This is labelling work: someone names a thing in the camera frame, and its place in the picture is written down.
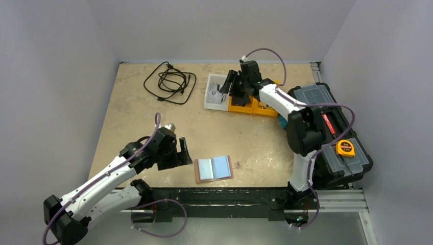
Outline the pink leather card holder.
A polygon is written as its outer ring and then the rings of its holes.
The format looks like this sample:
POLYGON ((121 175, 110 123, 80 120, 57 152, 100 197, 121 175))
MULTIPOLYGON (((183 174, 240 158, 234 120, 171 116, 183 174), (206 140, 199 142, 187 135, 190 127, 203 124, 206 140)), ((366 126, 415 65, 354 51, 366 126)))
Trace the pink leather card holder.
POLYGON ((197 184, 234 178, 234 167, 229 155, 196 159, 193 165, 197 184))

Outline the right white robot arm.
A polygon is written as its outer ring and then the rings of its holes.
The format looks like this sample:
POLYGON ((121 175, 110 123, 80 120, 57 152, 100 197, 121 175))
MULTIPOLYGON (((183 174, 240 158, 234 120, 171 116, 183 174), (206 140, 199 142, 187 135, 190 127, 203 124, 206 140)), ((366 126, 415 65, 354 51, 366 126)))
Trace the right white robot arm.
POLYGON ((326 138, 320 110, 289 96, 271 79, 264 79, 256 61, 242 62, 239 71, 230 70, 220 93, 251 96, 286 120, 287 143, 294 153, 290 179, 293 190, 287 193, 286 200, 290 206, 300 207, 307 200, 305 191, 312 187, 315 160, 326 138))

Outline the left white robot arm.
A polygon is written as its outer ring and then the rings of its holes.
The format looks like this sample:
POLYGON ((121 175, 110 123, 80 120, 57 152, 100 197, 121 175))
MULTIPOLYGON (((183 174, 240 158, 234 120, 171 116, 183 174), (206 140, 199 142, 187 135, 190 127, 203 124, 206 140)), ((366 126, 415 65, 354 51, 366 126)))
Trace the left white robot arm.
POLYGON ((168 127, 126 144, 111 163, 86 183, 61 197, 51 195, 44 200, 43 244, 47 243, 48 232, 56 238, 55 244, 77 244, 105 215, 156 206, 158 200, 152 188, 142 179, 133 180, 119 192, 113 190, 154 164, 158 170, 165 170, 192 162, 186 139, 177 138, 168 127))

